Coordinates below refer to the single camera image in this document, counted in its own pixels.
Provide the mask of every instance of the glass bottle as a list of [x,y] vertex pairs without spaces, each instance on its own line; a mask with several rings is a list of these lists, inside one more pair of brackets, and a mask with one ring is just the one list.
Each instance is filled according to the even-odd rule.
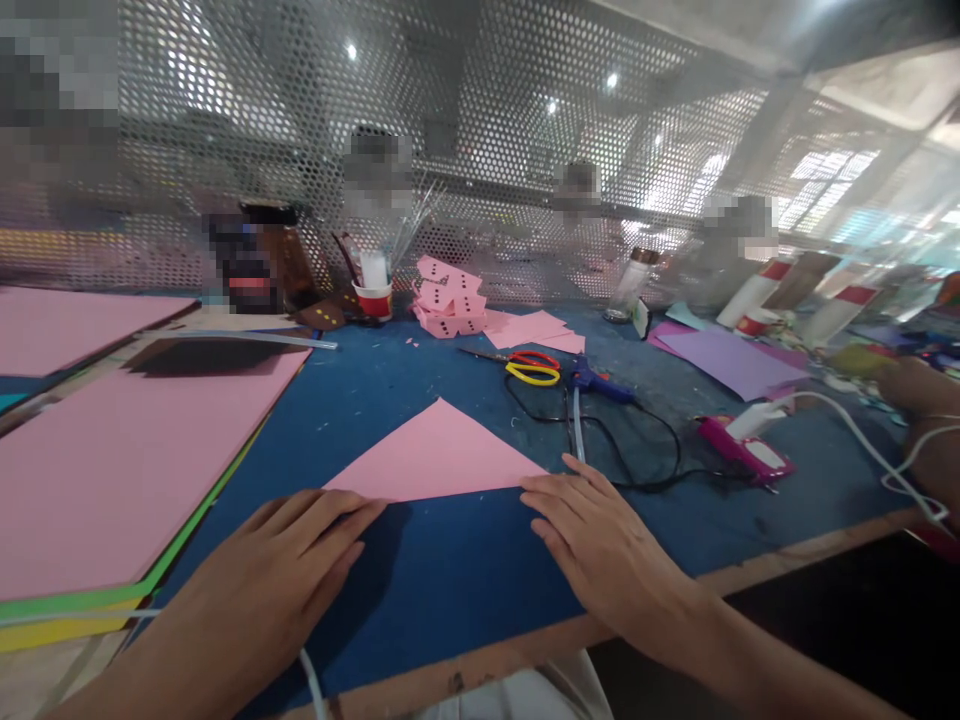
[[630,253],[630,261],[623,270],[623,276],[617,284],[617,289],[610,296],[610,303],[603,311],[603,319],[613,323],[628,323],[637,306],[640,291],[643,289],[650,268],[660,260],[660,253],[655,250],[634,248]]

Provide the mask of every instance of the hand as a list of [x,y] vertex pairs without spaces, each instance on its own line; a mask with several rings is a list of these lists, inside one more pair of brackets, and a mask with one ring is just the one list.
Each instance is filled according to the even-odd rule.
[[577,599],[638,650],[676,670],[712,596],[667,556],[613,485],[564,454],[577,475],[524,478],[521,502]]
[[960,415],[960,383],[919,358],[884,365],[876,377],[883,399],[901,410],[923,415]]
[[232,718],[296,660],[384,507],[338,490],[261,507],[120,657],[124,681],[175,694],[178,717]]

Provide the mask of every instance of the power cord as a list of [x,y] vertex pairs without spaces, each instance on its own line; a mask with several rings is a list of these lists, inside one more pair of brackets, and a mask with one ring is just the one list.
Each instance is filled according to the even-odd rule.
[[[870,441],[867,440],[866,436],[863,434],[860,428],[857,427],[857,424],[854,422],[853,418],[850,417],[850,413],[847,412],[846,408],[844,408],[840,403],[838,403],[836,400],[834,400],[831,397],[827,397],[826,395],[823,395],[821,393],[803,390],[800,392],[791,393],[786,397],[782,397],[776,400],[774,403],[772,403],[772,407],[773,409],[783,408],[786,405],[787,401],[792,400],[793,398],[798,398],[798,397],[819,398],[820,400],[823,400],[825,403],[830,405],[834,410],[836,410],[839,413],[840,418],[847,424],[847,427],[850,428],[850,431],[853,433],[854,437],[860,441],[861,445],[863,445],[864,449],[868,453],[870,453],[870,456],[874,460],[876,460],[884,470],[887,471],[887,474],[880,479],[881,484],[888,490],[893,490],[894,492],[898,492],[902,495],[909,495],[910,497],[912,497],[914,502],[916,502],[917,505],[920,506],[920,509],[923,511],[924,517],[927,519],[929,523],[937,526],[940,530],[945,532],[947,535],[956,539],[954,534],[950,532],[950,529],[943,524],[943,520],[947,517],[947,515],[949,515],[949,511],[943,505],[943,503],[937,500],[934,500],[933,498],[927,497],[926,495],[923,495],[920,492],[918,492],[913,487],[913,485],[911,485],[910,482],[908,482],[907,479],[904,478],[903,475],[901,475],[901,473],[904,470],[906,470],[913,463],[914,460],[917,459],[917,456],[920,453],[920,449],[923,447],[923,445],[926,444],[926,442],[930,438],[935,437],[936,435],[940,435],[941,433],[948,432],[950,430],[960,430],[960,425],[950,425],[949,427],[937,428],[935,430],[931,430],[930,432],[926,433],[917,441],[917,445],[914,447],[913,452],[910,453],[910,456],[907,458],[907,460],[899,468],[895,468],[886,461],[883,455],[881,455],[877,451],[877,449],[873,447],[873,445],[870,444]],[[954,418],[954,416],[940,416],[940,417],[941,419],[947,419],[947,420]],[[897,481],[899,488],[894,488],[891,485],[889,485],[888,480],[890,478],[894,478]]]
[[[571,414],[570,414],[570,392],[567,389],[566,385],[562,386],[563,389],[563,417],[553,417],[553,416],[544,416],[538,415],[530,410],[527,405],[520,399],[520,396],[516,393],[513,388],[514,380],[512,375],[505,375],[503,378],[503,385],[507,389],[507,392],[510,396],[516,401],[517,405],[520,406],[520,409],[523,410],[524,414],[527,415],[532,420],[541,423],[564,423],[567,428],[567,444],[570,454],[574,452],[574,441],[573,441],[573,431],[571,426]],[[695,468],[692,470],[687,470],[685,472],[680,472],[680,465],[683,462],[683,449],[680,444],[680,436],[677,435],[676,430],[673,429],[673,426],[670,425],[666,420],[664,420],[659,415],[647,410],[643,405],[638,401],[634,401],[633,406],[637,408],[643,414],[653,418],[658,423],[663,425],[667,431],[670,433],[670,437],[673,439],[674,445],[674,463],[673,470],[670,472],[670,475],[663,478],[662,480],[654,480],[648,482],[638,482],[634,477],[633,472],[630,470],[629,464],[624,459],[623,452],[620,450],[620,445],[617,443],[616,438],[613,436],[613,433],[610,431],[610,428],[598,417],[593,417],[592,415],[583,415],[581,414],[581,422],[591,422],[594,423],[597,428],[603,433],[606,437],[607,442],[610,443],[610,447],[613,450],[613,457],[616,460],[617,466],[619,467],[623,476],[626,477],[629,482],[618,482],[616,480],[611,480],[615,485],[619,485],[622,488],[629,488],[631,490],[636,490],[647,495],[655,495],[659,493],[666,492],[672,488],[677,483],[685,480],[686,478],[697,475],[700,473],[706,473],[714,477],[722,478],[724,480],[751,480],[753,479],[752,474],[743,474],[743,473],[725,473],[719,470],[708,470],[706,468]]]
[[[32,625],[38,622],[48,622],[50,620],[113,620],[124,618],[146,618],[153,619],[160,614],[160,610],[123,610],[123,611],[104,611],[104,612],[75,612],[75,613],[51,613],[47,615],[33,615],[31,617],[10,618],[0,620],[0,628],[12,627],[14,625]],[[313,712],[317,720],[327,720],[327,712],[323,707],[323,694],[320,692],[320,681],[317,679],[317,673],[313,669],[313,663],[305,648],[300,649],[300,665],[307,676],[307,687],[310,689],[310,699],[313,702]]]

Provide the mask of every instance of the white cable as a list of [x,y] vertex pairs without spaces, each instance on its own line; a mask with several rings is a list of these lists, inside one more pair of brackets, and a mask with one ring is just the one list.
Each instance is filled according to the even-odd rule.
[[[924,435],[921,435],[920,439],[917,440],[917,444],[913,446],[913,450],[910,451],[910,455],[907,456],[907,459],[903,461],[903,464],[897,468],[897,472],[903,472],[908,467],[913,465],[914,460],[916,460],[917,457],[919,457],[920,455],[920,450],[922,450],[923,446],[927,444],[927,440],[929,440],[930,438],[936,437],[937,435],[942,435],[945,432],[950,432],[951,430],[960,430],[960,425],[948,425],[947,427],[937,428],[936,430],[931,430],[930,432],[925,433]],[[891,477],[890,473],[887,473],[882,478],[880,478],[880,482],[883,484],[883,486],[887,488],[887,490],[892,490],[893,492],[898,492],[904,495],[907,494],[907,493],[904,493],[902,489],[894,485],[890,485],[890,483],[888,482],[890,480],[890,477]]]
[[[76,613],[49,613],[46,615],[32,615],[31,617],[0,619],[0,628],[13,625],[32,625],[49,620],[113,620],[123,618],[155,618],[159,610],[105,610],[103,612],[76,612]],[[307,687],[310,688],[310,699],[313,701],[313,711],[317,720],[327,720],[327,712],[323,708],[323,694],[320,692],[320,681],[310,662],[305,648],[300,650],[300,665],[307,676]]]
[[897,482],[900,484],[900,487],[901,487],[900,492],[902,492],[903,494],[909,495],[910,497],[913,498],[914,502],[916,502],[917,505],[920,506],[920,509],[923,511],[923,516],[927,519],[928,522],[930,522],[933,525],[936,525],[943,532],[953,537],[953,533],[951,533],[950,530],[943,524],[943,519],[946,518],[947,515],[949,514],[949,511],[947,510],[947,508],[944,507],[942,503],[934,500],[933,498],[929,498],[926,495],[922,495],[919,492],[917,492],[917,490],[913,487],[913,485],[911,485],[903,477],[903,475],[900,474],[900,470],[897,470],[896,468],[894,468],[890,463],[886,461],[886,459],[884,459],[883,455],[877,452],[877,449],[870,444],[870,441],[867,440],[866,436],[861,432],[860,428],[857,427],[857,424],[853,421],[853,418],[850,417],[850,413],[848,413],[846,409],[844,409],[844,407],[840,403],[838,403],[836,400],[834,400],[833,398],[827,397],[826,395],[822,395],[821,393],[804,390],[800,392],[791,393],[786,397],[778,399],[776,402],[774,402],[774,407],[781,408],[786,404],[788,400],[792,400],[793,398],[797,398],[797,397],[819,398],[824,402],[826,402],[831,407],[833,407],[833,409],[840,414],[840,417],[850,428],[850,431],[853,433],[854,437],[856,437],[857,440],[860,441],[860,444],[863,445],[864,449],[868,453],[870,453],[871,457],[873,457],[874,460],[880,463],[880,466],[887,471],[888,475],[892,476],[897,480]]

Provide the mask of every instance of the lid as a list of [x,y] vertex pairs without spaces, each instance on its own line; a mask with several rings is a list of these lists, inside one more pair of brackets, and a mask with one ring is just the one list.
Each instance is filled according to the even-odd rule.
[[644,265],[656,265],[660,262],[660,253],[656,250],[634,248],[633,252],[630,253],[630,259],[635,262],[642,262]]
[[862,285],[850,285],[834,299],[852,302],[854,305],[866,305],[868,302],[873,300],[873,296],[878,292],[880,291],[876,288],[867,288],[863,287]]
[[793,263],[789,260],[771,260],[760,271],[760,276],[770,280],[783,280],[784,275],[790,272],[792,267]]

